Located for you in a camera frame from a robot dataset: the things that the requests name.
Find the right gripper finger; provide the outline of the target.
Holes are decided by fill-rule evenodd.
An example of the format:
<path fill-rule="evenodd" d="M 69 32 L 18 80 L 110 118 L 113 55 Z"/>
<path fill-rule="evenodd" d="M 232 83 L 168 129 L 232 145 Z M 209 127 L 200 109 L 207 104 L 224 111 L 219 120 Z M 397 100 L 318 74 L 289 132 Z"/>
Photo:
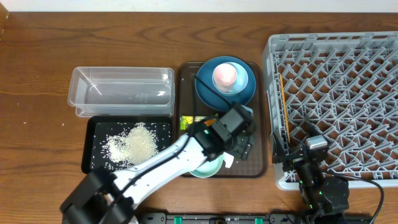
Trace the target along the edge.
<path fill-rule="evenodd" d="M 308 136 L 310 138 L 320 135 L 320 132 L 316 129 L 316 126 L 309 121 L 307 116 L 303 117 L 303 121 L 308 129 Z"/>
<path fill-rule="evenodd" d="M 272 133 L 272 136 L 274 138 L 273 150 L 272 150 L 272 163 L 278 164 L 285 161 L 286 153 L 277 135 L 275 133 Z"/>

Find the mint green bowl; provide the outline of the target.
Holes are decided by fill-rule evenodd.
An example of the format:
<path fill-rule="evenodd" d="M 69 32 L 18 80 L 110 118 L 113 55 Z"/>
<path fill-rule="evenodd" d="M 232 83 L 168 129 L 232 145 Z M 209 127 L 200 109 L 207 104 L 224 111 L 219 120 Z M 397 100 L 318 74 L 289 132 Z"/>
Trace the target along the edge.
<path fill-rule="evenodd" d="M 189 173 L 194 177 L 198 178 L 208 178 L 215 175 L 223 165 L 223 156 L 219 156 L 217 159 L 213 161 L 207 161 L 202 164 L 199 168 L 190 171 Z"/>

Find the green snack wrapper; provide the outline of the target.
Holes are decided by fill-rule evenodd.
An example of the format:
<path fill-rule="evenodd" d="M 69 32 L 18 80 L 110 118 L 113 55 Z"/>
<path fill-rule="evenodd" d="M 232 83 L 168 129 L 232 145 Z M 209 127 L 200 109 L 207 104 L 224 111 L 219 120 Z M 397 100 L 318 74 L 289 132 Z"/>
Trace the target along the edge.
<path fill-rule="evenodd" d="M 211 116 L 181 116 L 179 124 L 180 130 L 186 130 L 194 122 L 200 121 L 203 121 L 207 126 L 210 126 L 216 121 L 216 118 L 218 118 L 218 113 Z"/>

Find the pink plastic cup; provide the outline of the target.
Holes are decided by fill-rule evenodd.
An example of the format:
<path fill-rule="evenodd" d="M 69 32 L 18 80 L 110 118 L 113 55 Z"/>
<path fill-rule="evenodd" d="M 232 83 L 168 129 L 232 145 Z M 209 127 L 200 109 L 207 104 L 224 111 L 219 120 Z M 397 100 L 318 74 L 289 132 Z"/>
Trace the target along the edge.
<path fill-rule="evenodd" d="M 213 70 L 212 79 L 219 91 L 231 93 L 237 76 L 237 71 L 233 65 L 222 63 Z"/>

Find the white cooked rice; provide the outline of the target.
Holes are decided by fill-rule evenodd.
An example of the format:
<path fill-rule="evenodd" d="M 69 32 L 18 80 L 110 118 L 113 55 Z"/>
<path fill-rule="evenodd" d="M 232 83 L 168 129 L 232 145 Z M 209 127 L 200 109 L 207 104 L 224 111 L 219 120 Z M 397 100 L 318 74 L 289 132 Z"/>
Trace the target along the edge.
<path fill-rule="evenodd" d="M 170 146 L 171 130 L 168 122 L 99 123 L 90 168 L 113 172 L 138 165 Z"/>

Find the white tissue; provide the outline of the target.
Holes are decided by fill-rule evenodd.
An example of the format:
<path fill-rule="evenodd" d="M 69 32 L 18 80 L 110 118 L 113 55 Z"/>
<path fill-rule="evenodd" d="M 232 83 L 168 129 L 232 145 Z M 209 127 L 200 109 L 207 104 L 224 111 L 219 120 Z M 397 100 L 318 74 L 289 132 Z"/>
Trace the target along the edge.
<path fill-rule="evenodd" d="M 223 161 L 224 161 L 224 166 L 225 166 L 227 169 L 229 169 L 229 168 L 232 166 L 232 164 L 233 164 L 234 156 L 232 156 L 231 154 L 228 154 L 228 153 L 224 152 L 224 153 L 222 154 L 222 157 L 223 157 Z"/>

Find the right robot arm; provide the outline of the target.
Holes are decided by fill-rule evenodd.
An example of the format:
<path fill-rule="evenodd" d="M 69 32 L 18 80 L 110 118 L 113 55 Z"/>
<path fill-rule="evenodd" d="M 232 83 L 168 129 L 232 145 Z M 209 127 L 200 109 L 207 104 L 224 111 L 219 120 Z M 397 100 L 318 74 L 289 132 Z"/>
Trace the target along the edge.
<path fill-rule="evenodd" d="M 273 134 L 272 162 L 280 164 L 284 172 L 295 171 L 299 190 L 309 209 L 300 217 L 302 223 L 339 223 L 349 208 L 348 181 L 342 177 L 325 177 L 320 163 L 327 158 L 330 141 L 315 126 L 306 122 L 309 137 L 300 147 L 287 155 L 282 143 Z"/>

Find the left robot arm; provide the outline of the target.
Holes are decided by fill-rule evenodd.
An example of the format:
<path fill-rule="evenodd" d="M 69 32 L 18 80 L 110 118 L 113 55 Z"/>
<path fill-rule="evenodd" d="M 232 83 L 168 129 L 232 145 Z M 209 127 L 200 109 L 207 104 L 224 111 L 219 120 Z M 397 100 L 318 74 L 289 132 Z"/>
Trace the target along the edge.
<path fill-rule="evenodd" d="M 112 174 L 103 168 L 89 173 L 61 204 L 67 223 L 130 223 L 136 208 L 176 177 L 199 168 L 226 152 L 247 158 L 254 143 L 254 121 L 200 121 L 187 134 L 148 161 Z"/>

